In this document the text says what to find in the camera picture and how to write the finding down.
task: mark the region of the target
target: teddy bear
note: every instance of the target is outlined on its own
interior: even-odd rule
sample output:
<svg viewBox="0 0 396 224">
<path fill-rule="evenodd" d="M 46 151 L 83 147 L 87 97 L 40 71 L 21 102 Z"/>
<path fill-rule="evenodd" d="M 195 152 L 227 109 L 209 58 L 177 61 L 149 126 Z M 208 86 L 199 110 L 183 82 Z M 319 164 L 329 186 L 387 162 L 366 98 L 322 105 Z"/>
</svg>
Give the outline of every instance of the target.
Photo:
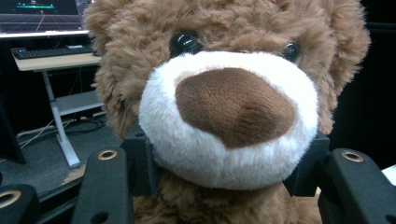
<svg viewBox="0 0 396 224">
<path fill-rule="evenodd" d="M 358 0 L 97 0 L 84 21 L 107 125 L 138 122 L 161 168 L 135 223 L 322 222 L 282 181 L 367 53 Z"/>
</svg>

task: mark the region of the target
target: desk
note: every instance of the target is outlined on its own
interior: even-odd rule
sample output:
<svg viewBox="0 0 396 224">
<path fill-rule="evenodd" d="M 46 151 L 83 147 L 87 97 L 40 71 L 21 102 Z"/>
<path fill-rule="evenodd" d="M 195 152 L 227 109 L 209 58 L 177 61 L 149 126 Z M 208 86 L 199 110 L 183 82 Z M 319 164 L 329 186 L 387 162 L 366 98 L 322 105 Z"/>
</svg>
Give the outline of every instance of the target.
<svg viewBox="0 0 396 224">
<path fill-rule="evenodd" d="M 58 134 L 56 135 L 58 142 L 64 152 L 64 156 L 70 168 L 79 167 L 79 158 L 64 132 L 61 116 L 96 108 L 102 106 L 103 103 L 99 102 L 94 91 L 55 98 L 50 85 L 48 71 L 97 65 L 100 62 L 100 57 L 95 57 L 91 53 L 87 53 L 25 60 L 18 60 L 17 58 L 14 59 L 20 71 L 34 71 L 41 73 L 47 89 L 52 115 L 58 130 Z"/>
</svg>

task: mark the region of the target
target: teddy bear's nose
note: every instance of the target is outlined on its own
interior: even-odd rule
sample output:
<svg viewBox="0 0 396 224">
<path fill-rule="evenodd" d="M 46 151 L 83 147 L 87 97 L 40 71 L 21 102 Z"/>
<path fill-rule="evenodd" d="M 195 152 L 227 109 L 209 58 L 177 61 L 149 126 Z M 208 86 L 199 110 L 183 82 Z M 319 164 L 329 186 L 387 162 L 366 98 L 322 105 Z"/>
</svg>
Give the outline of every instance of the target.
<svg viewBox="0 0 396 224">
<path fill-rule="evenodd" d="M 295 119 L 289 101 L 241 68 L 205 71 L 180 81 L 177 108 L 192 127 L 217 136 L 230 149 L 286 133 Z"/>
</svg>

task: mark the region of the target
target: black eye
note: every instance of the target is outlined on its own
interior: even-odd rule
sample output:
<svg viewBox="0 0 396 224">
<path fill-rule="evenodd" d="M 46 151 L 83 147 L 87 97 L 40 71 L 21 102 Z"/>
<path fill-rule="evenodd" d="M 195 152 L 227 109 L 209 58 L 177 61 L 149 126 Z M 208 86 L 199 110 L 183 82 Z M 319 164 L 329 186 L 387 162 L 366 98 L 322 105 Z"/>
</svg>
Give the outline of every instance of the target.
<svg viewBox="0 0 396 224">
<path fill-rule="evenodd" d="M 169 48 L 174 58 L 182 53 L 196 54 L 202 50 L 202 45 L 193 35 L 177 34 L 172 37 Z"/>
<path fill-rule="evenodd" d="M 298 57 L 298 48 L 294 43 L 288 44 L 285 48 L 283 48 L 283 57 L 294 63 Z"/>
</svg>

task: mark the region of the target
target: black keyboard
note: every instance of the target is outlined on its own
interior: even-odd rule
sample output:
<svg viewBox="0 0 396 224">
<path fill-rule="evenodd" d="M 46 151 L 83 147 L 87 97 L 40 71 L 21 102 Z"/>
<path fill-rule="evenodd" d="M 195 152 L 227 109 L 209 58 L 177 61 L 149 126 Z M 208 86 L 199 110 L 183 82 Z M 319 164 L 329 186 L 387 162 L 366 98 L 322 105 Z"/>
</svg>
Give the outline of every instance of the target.
<svg viewBox="0 0 396 224">
<path fill-rule="evenodd" d="M 67 48 L 67 49 L 39 49 L 39 50 L 26 50 L 17 49 L 13 52 L 17 59 L 33 59 L 33 58 L 46 58 L 54 56 L 64 56 L 71 54 L 81 54 L 81 53 L 93 53 L 93 49 L 90 47 L 80 47 L 80 48 Z"/>
</svg>

